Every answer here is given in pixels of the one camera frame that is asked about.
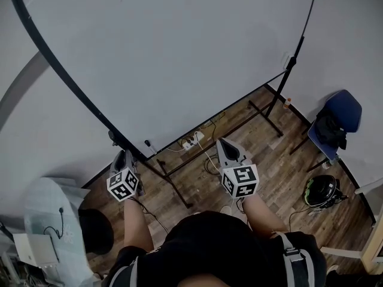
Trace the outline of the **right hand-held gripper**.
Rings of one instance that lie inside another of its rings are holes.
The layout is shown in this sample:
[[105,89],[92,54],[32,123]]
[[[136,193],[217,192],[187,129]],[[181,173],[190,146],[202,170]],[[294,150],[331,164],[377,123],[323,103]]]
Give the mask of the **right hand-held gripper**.
[[221,184],[233,198],[254,195],[259,185],[257,166],[247,159],[247,151],[238,143],[219,138],[216,143],[221,165]]

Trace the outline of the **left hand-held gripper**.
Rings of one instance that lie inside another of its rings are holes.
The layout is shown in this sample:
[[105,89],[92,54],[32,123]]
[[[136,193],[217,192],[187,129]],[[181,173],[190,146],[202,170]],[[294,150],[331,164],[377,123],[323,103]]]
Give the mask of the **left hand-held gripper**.
[[127,149],[120,150],[110,165],[111,176],[107,179],[107,190],[117,201],[145,194],[140,175],[133,172],[135,162],[135,157]]

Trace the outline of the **white board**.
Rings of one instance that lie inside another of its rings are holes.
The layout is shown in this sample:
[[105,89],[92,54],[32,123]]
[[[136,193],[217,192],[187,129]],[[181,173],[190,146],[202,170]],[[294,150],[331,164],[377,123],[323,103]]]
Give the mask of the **white board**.
[[294,66],[315,0],[11,0],[63,83],[142,164]]

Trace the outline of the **person's right forearm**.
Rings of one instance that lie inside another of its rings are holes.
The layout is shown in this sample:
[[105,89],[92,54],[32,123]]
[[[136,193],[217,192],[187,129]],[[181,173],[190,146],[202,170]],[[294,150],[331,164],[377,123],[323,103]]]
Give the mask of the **person's right forearm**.
[[242,207],[252,230],[258,236],[272,238],[277,232],[288,232],[283,221],[270,210],[258,194],[244,198]]

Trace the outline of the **person's left forearm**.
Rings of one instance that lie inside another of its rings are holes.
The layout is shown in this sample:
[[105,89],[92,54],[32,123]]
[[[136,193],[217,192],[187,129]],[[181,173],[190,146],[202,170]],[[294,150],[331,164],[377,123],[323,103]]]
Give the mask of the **person's left forearm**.
[[124,201],[124,245],[141,248],[146,252],[154,249],[142,207],[132,199]]

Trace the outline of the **white power strip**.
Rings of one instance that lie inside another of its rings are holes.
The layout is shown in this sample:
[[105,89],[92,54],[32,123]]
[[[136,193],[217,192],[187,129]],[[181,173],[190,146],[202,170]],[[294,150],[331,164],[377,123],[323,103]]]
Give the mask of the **white power strip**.
[[192,147],[197,146],[200,144],[201,140],[205,137],[205,135],[200,132],[196,131],[193,136],[190,138],[186,138],[186,141],[183,142],[182,146],[185,151],[190,150]]

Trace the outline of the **black round stool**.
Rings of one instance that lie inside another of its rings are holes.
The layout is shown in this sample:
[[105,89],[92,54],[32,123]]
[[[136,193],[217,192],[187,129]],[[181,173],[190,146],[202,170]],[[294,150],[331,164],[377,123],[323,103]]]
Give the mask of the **black round stool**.
[[114,245],[114,231],[108,218],[97,209],[79,209],[78,215],[86,253],[107,254]]

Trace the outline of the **black helmet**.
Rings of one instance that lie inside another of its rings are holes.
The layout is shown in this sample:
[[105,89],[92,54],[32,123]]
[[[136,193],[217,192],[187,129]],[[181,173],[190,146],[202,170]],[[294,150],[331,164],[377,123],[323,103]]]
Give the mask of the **black helmet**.
[[328,209],[346,199],[341,191],[341,183],[332,175],[314,176],[307,181],[303,201],[312,209]]

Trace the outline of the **person's black shirt torso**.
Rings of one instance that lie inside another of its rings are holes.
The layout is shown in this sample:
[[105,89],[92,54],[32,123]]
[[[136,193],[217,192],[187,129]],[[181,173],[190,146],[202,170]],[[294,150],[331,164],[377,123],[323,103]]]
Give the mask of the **person's black shirt torso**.
[[202,274],[230,287],[324,287],[326,260],[312,235],[267,239],[238,218],[206,211],[180,221],[152,252],[123,248],[102,287],[178,287]]

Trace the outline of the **clear plastic bottle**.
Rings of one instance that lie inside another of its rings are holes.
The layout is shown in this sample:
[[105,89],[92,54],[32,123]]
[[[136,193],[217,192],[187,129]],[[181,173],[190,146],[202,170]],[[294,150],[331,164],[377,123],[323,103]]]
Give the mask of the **clear plastic bottle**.
[[334,159],[329,160],[327,159],[321,166],[324,170],[329,169],[331,166],[333,166],[335,163],[339,161],[339,156],[336,155]]

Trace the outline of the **black clothing bundle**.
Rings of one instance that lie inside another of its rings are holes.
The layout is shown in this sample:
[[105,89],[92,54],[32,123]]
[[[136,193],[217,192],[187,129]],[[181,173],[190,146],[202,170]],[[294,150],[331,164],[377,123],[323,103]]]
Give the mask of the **black clothing bundle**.
[[322,109],[315,120],[315,133],[321,144],[346,150],[346,131],[341,128],[329,109]]

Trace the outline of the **blue chair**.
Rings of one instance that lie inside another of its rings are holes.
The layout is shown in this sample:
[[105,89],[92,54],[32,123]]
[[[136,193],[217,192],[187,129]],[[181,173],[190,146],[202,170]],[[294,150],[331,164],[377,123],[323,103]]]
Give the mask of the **blue chair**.
[[[324,108],[332,111],[333,115],[337,119],[338,125],[346,131],[346,135],[349,133],[356,133],[358,131],[362,115],[362,107],[348,90],[340,90],[331,95],[322,107],[322,109]],[[338,150],[340,149],[332,148],[326,144],[320,143],[314,128],[316,117],[303,132],[306,135],[305,138],[290,151],[290,154],[292,155],[307,141],[311,141],[317,149],[324,154],[325,159],[310,167],[307,170],[308,172],[320,167],[327,159],[334,159],[335,156],[338,155]]]

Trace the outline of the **white flat box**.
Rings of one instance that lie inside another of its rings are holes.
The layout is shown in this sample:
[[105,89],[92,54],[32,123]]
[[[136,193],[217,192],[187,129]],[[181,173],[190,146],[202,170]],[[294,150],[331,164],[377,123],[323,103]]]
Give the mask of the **white flat box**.
[[39,268],[59,263],[49,235],[19,233],[13,239],[20,261]]

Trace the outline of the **light wooden desk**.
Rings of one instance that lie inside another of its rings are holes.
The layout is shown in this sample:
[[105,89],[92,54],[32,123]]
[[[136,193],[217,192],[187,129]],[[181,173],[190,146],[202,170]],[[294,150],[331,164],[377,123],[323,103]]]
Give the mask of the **light wooden desk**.
[[368,274],[383,274],[383,178],[353,191],[336,210],[335,235],[321,251],[355,259]]

